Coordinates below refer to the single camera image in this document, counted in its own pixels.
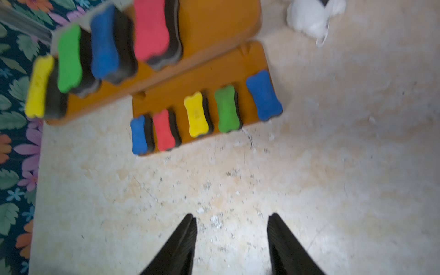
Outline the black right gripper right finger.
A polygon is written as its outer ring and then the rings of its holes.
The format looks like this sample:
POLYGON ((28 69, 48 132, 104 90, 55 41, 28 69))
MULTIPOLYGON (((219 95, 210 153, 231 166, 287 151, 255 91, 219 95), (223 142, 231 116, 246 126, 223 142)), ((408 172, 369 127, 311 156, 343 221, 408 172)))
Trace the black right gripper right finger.
POLYGON ((277 213, 268 218, 267 235, 274 275, 324 274, 277 213))

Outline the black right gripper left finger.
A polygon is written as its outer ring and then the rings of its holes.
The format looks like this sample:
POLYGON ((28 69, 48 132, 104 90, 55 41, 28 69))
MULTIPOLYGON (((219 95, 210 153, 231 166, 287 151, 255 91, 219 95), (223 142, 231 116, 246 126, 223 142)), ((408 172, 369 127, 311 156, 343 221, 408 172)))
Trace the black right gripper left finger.
POLYGON ((197 219, 192 214, 187 214, 141 274, 192 274, 196 241, 197 219))

